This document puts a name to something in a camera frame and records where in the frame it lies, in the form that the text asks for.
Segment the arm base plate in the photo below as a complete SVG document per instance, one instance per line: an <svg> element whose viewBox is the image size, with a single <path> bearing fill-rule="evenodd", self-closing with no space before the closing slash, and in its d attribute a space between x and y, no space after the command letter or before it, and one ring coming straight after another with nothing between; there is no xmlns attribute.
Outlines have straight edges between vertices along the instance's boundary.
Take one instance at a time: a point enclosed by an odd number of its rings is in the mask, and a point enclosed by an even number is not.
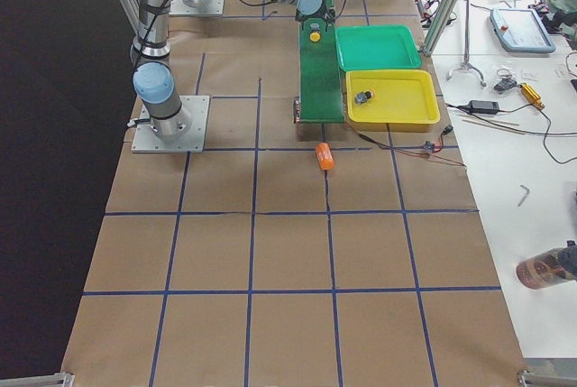
<svg viewBox="0 0 577 387"><path fill-rule="evenodd" d="M224 11L224 0L172 0L172 17L216 17Z"/></svg>
<svg viewBox="0 0 577 387"><path fill-rule="evenodd" d="M210 96L181 96L178 114L168 120L150 118L141 105L132 143L135 153L200 153L204 150Z"/></svg>

